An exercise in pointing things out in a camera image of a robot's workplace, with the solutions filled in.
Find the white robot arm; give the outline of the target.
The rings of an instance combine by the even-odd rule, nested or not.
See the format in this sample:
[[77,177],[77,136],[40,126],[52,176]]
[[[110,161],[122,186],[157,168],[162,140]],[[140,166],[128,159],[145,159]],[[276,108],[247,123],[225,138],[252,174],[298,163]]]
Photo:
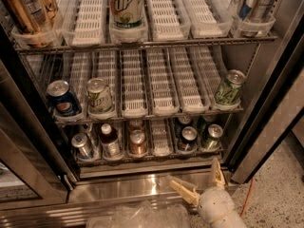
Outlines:
[[172,189],[187,203],[197,207],[199,215],[210,228],[247,228],[230,194],[225,190],[226,181],[217,158],[212,160],[209,186],[201,194],[193,183],[173,176],[168,179]]

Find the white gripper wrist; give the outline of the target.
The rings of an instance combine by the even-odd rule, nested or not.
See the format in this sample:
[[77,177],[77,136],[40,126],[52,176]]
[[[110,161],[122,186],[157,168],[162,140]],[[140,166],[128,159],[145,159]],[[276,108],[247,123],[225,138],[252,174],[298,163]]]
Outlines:
[[237,215],[231,196],[223,189],[225,178],[217,158],[212,159],[210,173],[210,185],[214,187],[207,188],[201,195],[195,188],[187,189],[175,180],[169,184],[187,203],[198,205],[198,212],[205,222],[233,222]]

